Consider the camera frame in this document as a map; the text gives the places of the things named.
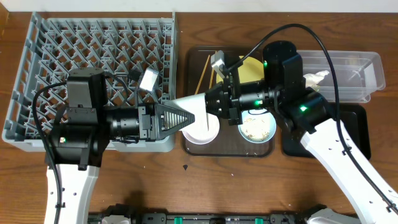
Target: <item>white backdrop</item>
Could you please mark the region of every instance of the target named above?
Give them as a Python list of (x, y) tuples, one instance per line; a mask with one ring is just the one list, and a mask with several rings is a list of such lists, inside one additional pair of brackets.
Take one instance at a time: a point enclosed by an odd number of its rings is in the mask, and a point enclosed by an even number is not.
[(0, 0), (8, 11), (398, 12), (398, 0)]

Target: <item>bowl of food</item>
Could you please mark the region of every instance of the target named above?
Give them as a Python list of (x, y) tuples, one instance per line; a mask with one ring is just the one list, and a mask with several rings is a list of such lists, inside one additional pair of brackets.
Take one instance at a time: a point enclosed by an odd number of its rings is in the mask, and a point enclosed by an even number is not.
[(276, 121), (266, 109), (242, 112), (243, 124), (238, 125), (242, 137), (249, 142), (264, 143), (276, 132)]

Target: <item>clear plastic container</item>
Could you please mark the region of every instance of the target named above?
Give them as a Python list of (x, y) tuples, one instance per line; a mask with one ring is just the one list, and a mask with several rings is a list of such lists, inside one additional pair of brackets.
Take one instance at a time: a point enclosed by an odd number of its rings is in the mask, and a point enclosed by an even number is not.
[[(303, 58), (303, 74), (328, 70), (329, 64), (321, 50), (298, 50)], [(340, 102), (367, 103), (370, 94), (386, 87), (381, 58), (375, 52), (328, 51), (335, 67)], [(335, 100), (331, 74), (315, 89), (327, 100)]]

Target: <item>brown wood surface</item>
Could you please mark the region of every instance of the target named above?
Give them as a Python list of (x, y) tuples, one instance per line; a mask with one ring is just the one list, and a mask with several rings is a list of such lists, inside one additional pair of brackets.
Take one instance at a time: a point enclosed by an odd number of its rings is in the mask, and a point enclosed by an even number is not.
[[(162, 17), (169, 13), (44, 13), (44, 17)], [(252, 46), (283, 24), (310, 26), (328, 50), (380, 54), (387, 87), (372, 94), (368, 113), (373, 166), (398, 189), (398, 15), (330, 13), (178, 13), (180, 28), (177, 84), (183, 95), (187, 51), (194, 45)], [(30, 13), (12, 12), (0, 42), (0, 126), (24, 45)], [(292, 40), (298, 49), (318, 49), (304, 31), (291, 29), (272, 38)], [(323, 203), (340, 213), (352, 206), (315, 159), (287, 157), (277, 149), (265, 159), (193, 157), (181, 147), (168, 153), (104, 154), (90, 211), (127, 203), (184, 213), (299, 212)], [(187, 171), (182, 167), (188, 165)], [(0, 142), (0, 222), (43, 223), (47, 201), (44, 153), (27, 153)]]

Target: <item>plastic crate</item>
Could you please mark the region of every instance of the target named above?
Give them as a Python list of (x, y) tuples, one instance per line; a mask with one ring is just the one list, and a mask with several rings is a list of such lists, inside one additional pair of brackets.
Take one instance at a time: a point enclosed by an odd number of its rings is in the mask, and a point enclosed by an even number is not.
[[(154, 94), (138, 90), (129, 80), (127, 103), (175, 99), (178, 60), (178, 27), (175, 14), (159, 19), (43, 19), (32, 14), (25, 46), (12, 91), (2, 139), (24, 151), (44, 151), (33, 116), (32, 100), (43, 86), (64, 81), (71, 69), (99, 67), (115, 75), (130, 69), (159, 71)], [(120, 83), (107, 80), (108, 105), (123, 101)], [(65, 86), (51, 89), (39, 97), (37, 111), (42, 129), (49, 132), (57, 108), (67, 99)], [(174, 135), (137, 144), (111, 142), (107, 149), (124, 152), (167, 152), (174, 147)]]
[[(328, 70), (330, 67), (321, 50), (298, 50), (303, 58), (303, 73)], [(338, 92), (342, 103), (367, 103), (371, 93), (386, 87), (381, 58), (375, 52), (328, 51), (336, 71)], [(315, 89), (327, 100), (335, 100), (335, 90), (331, 74)]]

